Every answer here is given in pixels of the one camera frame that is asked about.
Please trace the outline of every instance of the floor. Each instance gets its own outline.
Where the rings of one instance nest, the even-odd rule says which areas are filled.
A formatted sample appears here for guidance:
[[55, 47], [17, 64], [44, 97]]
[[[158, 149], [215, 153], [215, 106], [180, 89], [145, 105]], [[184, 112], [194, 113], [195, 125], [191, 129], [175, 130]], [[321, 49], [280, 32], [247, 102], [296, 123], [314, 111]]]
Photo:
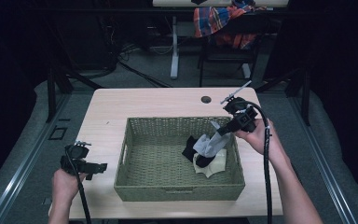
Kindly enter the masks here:
[[[137, 70], [137, 74], [118, 65], [117, 70], [107, 76], [95, 76], [95, 71], [82, 71], [82, 75], [106, 88], [155, 88], [146, 77], [174, 88], [198, 87], [199, 49], [190, 42], [182, 39], [179, 43], [179, 75], [175, 80], [170, 78], [170, 46], [157, 46], [148, 52], [133, 49], [122, 54], [121, 61]], [[262, 75], [273, 42], [273, 36], [264, 40], [252, 87], [264, 83]], [[223, 76], [223, 73], [242, 76], [236, 67], [209, 66], [208, 73], [211, 76]], [[62, 146], [75, 140], [93, 93], [90, 87], [78, 80], [71, 79], [71, 82], [75, 87], [72, 94], [57, 91], [58, 113], [51, 123], [45, 122], [48, 116], [47, 83], [35, 88], [38, 99], [34, 113], [0, 172], [0, 223], [47, 222], [51, 175], [59, 167]], [[232, 85], [224, 80], [219, 80], [218, 84]], [[324, 222], [358, 223], [358, 186], [340, 159], [339, 142], [322, 103], [316, 95], [311, 95], [311, 126], [306, 126], [299, 116], [298, 98], [285, 97], [283, 91], [286, 86], [287, 83], [283, 82], [259, 93], [261, 105], [280, 126], [280, 133], [286, 133], [282, 141]], [[57, 141], [49, 139], [56, 127], [66, 128], [64, 138]], [[266, 218], [249, 217], [249, 221], [265, 223]], [[117, 220], [94, 222], [117, 223]], [[275, 217], [274, 223], [282, 223], [282, 217]]]

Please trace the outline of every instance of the small round object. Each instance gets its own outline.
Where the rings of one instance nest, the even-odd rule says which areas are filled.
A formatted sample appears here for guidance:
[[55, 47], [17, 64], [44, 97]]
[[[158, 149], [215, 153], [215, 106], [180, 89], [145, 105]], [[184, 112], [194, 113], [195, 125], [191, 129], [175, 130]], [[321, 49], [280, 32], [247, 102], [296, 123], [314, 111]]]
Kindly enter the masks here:
[[201, 101], [205, 104], [209, 104], [212, 101], [212, 99], [209, 96], [202, 96]]

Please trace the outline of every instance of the dark background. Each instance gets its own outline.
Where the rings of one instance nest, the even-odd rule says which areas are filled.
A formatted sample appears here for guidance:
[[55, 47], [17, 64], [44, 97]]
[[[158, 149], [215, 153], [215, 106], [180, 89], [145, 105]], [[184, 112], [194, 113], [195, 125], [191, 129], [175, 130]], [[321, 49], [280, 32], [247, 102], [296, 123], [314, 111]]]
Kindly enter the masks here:
[[[95, 1], [74, 2], [78, 5], [67, 7], [95, 7]], [[23, 6], [23, 2], [0, 0], [0, 167], [32, 113], [36, 99], [34, 87], [47, 79], [51, 65], [45, 49], [59, 62], [74, 69], [114, 70], [121, 41], [148, 47], [148, 38], [144, 37], [146, 23], [142, 17], [116, 17], [116, 21], [131, 25], [121, 26], [115, 33], [117, 44], [112, 45], [106, 41], [106, 30], [102, 29], [108, 26], [107, 21], [65, 16], [48, 19], [48, 23], [30, 20], [18, 3]], [[151, 7], [151, 1], [111, 3], [117, 7]], [[265, 78], [291, 71], [306, 62], [310, 55], [316, 59], [311, 64], [311, 89], [323, 101], [340, 140], [342, 159], [358, 182], [358, 5], [352, 1], [297, 0], [290, 3], [290, 10], [330, 8], [333, 16], [322, 23], [317, 19], [283, 21]], [[62, 3], [41, 1], [40, 4]], [[350, 9], [344, 7], [347, 4], [351, 4]], [[336, 20], [342, 13], [345, 14], [343, 20]], [[158, 24], [158, 17], [148, 19]], [[83, 26], [76, 29], [71, 22], [81, 22]], [[56, 30], [61, 31], [61, 38], [57, 38]], [[326, 41], [318, 42], [324, 36]]]

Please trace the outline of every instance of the person's left hand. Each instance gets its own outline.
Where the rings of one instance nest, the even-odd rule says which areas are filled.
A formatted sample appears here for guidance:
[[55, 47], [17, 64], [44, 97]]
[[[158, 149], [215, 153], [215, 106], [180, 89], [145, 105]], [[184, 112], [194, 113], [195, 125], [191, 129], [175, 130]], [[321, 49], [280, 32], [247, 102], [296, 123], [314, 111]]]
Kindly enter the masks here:
[[[87, 174], [80, 174], [80, 180], [83, 181]], [[53, 201], [61, 203], [72, 203], [78, 192], [78, 184], [74, 175], [67, 174], [63, 169], [54, 173], [52, 178]]]

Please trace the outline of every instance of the white desk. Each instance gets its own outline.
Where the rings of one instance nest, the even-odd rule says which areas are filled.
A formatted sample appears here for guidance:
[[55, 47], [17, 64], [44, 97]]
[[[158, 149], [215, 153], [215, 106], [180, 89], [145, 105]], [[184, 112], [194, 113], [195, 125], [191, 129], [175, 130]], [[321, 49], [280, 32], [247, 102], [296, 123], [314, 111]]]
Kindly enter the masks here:
[[[231, 0], [208, 0], [200, 5], [192, 3], [190, 0], [153, 0], [154, 7], [228, 7], [230, 5]], [[179, 52], [176, 17], [172, 18], [172, 50], [171, 79], [177, 79]]]
[[[261, 7], [286, 7], [289, 0], [257, 0], [256, 4]], [[199, 5], [192, 3], [190, 0], [153, 0], [154, 7], [228, 7], [231, 0], [208, 0]], [[176, 17], [172, 18], [172, 63], [171, 79], [178, 78], [179, 52], [178, 52], [178, 23]], [[245, 77], [250, 76], [249, 65], [244, 64], [242, 71]]]
[[[108, 163], [103, 174], [85, 180], [91, 218], [191, 218], [266, 216], [267, 199], [263, 157], [244, 140], [237, 139], [245, 188], [237, 201], [122, 202], [114, 189], [127, 118], [228, 116], [220, 105], [236, 88], [171, 88], [97, 90], [77, 139], [92, 143], [88, 162]], [[201, 102], [210, 96], [209, 104]], [[245, 88], [240, 96], [256, 104], [255, 91]], [[270, 166], [273, 215], [282, 214], [277, 179]], [[71, 219], [84, 218], [79, 195], [74, 198]]]

